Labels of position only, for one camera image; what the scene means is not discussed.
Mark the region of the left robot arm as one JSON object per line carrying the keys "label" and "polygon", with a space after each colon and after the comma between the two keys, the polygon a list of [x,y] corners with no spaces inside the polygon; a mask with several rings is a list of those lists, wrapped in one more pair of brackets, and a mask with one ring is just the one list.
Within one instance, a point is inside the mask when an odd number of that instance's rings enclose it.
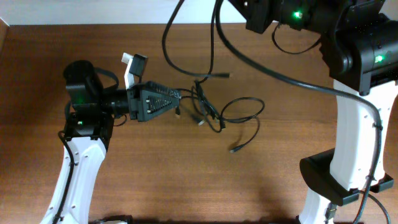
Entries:
{"label": "left robot arm", "polygon": [[115,119],[145,122],[179,106],[181,93],[155,82],[105,88],[87,60],[69,64],[63,76],[74,109],[58,132],[63,163],[42,223],[88,223],[96,176],[106,157]]}

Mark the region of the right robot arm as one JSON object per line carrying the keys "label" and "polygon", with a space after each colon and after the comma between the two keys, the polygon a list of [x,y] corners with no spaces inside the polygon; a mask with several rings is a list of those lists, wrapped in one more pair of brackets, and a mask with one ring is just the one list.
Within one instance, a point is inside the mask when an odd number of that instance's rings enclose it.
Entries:
{"label": "right robot arm", "polygon": [[397,22],[381,12],[382,1],[233,1],[246,28],[263,33],[272,22],[319,34],[317,46],[333,87],[279,74],[242,53],[238,58],[285,83],[336,96],[333,149],[300,161],[308,186],[297,223],[332,223],[336,209],[390,189],[383,151],[397,97]]}

